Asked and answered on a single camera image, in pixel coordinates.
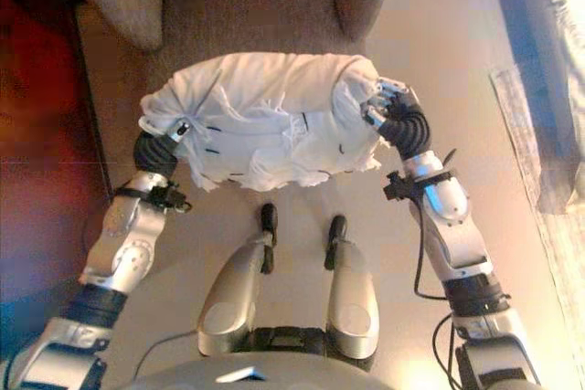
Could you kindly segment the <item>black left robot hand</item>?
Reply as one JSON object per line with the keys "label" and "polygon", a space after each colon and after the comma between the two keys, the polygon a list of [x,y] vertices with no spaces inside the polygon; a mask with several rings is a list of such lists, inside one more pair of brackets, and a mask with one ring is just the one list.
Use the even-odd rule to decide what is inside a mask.
{"label": "black left robot hand", "polygon": [[133,147],[133,160],[138,171],[160,174],[170,179],[177,167],[176,150],[192,125],[179,120],[163,134],[151,134],[141,130]]}

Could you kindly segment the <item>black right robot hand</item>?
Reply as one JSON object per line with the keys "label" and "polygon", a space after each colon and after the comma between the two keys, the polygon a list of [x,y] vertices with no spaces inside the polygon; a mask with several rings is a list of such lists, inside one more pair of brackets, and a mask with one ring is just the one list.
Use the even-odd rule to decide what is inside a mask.
{"label": "black right robot hand", "polygon": [[398,151],[402,161],[431,148],[431,128],[410,85],[379,78],[360,109],[364,121]]}

